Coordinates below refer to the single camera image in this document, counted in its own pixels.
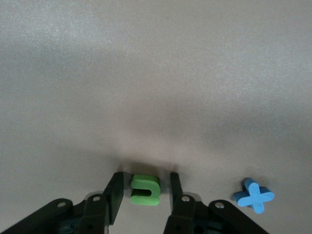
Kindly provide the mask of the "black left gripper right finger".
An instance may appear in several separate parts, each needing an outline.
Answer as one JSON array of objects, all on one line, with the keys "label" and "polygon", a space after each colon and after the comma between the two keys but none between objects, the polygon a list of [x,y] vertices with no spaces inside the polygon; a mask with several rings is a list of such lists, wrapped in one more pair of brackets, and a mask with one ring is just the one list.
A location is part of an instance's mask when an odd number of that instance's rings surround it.
[{"label": "black left gripper right finger", "polygon": [[172,212],[167,234],[267,234],[232,203],[215,200],[208,206],[183,192],[179,174],[170,173]]}]

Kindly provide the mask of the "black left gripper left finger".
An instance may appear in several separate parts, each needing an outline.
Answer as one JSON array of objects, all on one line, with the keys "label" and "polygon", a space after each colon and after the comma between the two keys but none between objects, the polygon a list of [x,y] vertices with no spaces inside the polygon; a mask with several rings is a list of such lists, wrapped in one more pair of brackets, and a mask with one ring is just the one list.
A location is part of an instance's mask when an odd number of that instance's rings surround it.
[{"label": "black left gripper left finger", "polygon": [[113,174],[103,192],[74,205],[59,198],[14,224],[4,234],[107,234],[124,196],[124,173]]}]

